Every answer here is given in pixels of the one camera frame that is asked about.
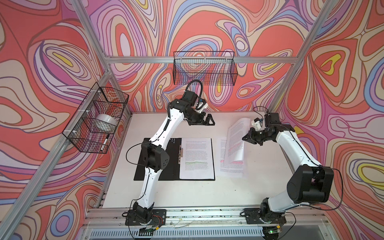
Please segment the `paper sheet green highlight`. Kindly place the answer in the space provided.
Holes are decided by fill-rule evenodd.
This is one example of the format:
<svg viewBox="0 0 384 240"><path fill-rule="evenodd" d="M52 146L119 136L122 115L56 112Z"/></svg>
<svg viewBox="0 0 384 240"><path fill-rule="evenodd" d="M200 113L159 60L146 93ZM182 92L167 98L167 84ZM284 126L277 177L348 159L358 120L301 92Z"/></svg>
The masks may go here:
<svg viewBox="0 0 384 240"><path fill-rule="evenodd" d="M182 138L179 178L183 181L214 181L212 139Z"/></svg>

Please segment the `paper sheet pink highlight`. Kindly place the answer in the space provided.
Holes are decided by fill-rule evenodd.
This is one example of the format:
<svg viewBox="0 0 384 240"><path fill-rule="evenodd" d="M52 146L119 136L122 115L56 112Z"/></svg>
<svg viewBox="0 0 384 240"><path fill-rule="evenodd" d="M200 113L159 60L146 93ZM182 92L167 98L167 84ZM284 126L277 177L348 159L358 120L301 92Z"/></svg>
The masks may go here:
<svg viewBox="0 0 384 240"><path fill-rule="evenodd" d="M218 138L216 143L215 153L215 169L216 176L228 177L228 178L242 178L245 169L244 160L244 144L241 144L241 148L236 151L235 159L229 164L225 164L226 157L227 138Z"/></svg>

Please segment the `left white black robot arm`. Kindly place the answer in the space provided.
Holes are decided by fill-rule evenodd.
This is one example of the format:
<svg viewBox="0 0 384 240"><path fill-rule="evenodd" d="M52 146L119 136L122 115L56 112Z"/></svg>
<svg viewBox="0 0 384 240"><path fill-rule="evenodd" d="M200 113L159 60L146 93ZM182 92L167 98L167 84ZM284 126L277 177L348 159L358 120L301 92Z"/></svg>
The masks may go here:
<svg viewBox="0 0 384 240"><path fill-rule="evenodd" d="M179 124L213 126L211 114L206 114L207 101L201 94L185 90L180 99L167 105L167 118L149 141L141 143L141 156L144 160L145 176L138 199L132 200L128 216L141 224L148 224L153 217L155 188L162 171L167 167L170 156L166 152L169 140Z"/></svg>

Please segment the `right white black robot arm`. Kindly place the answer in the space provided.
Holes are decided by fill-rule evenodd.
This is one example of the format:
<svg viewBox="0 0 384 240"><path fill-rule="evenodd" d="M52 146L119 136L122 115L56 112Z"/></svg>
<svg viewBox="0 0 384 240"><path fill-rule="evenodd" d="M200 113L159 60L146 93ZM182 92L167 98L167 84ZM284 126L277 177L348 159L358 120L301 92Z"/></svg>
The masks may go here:
<svg viewBox="0 0 384 240"><path fill-rule="evenodd" d="M251 123L252 127L242 138L243 141L260 146L266 141L279 144L293 171L285 191L262 201L259 210L261 221L270 223L282 217L287 210L301 205L326 203L334 171L324 167L306 150L295 129L290 124L281 123L279 114L270 112Z"/></svg>

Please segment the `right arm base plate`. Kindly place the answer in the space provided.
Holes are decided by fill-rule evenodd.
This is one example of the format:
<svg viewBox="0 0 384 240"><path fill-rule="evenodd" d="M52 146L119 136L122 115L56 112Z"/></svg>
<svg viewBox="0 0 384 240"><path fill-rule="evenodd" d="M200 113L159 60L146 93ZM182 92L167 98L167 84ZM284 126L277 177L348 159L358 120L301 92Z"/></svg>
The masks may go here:
<svg viewBox="0 0 384 240"><path fill-rule="evenodd" d="M284 225L287 220L283 213L274 213L269 210L260 208L245 208L241 213L241 217L246 219L247 224L276 224Z"/></svg>

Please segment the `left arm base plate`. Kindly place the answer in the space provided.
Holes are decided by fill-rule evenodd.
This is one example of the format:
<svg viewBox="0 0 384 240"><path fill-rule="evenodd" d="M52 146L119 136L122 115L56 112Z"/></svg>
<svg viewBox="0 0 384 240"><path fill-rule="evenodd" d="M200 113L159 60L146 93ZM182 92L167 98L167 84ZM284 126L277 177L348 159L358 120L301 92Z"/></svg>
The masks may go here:
<svg viewBox="0 0 384 240"><path fill-rule="evenodd" d="M134 210L122 213L122 217L126 219L126 226L161 227L166 223L166 216L166 209L154 209L144 215L138 214Z"/></svg>

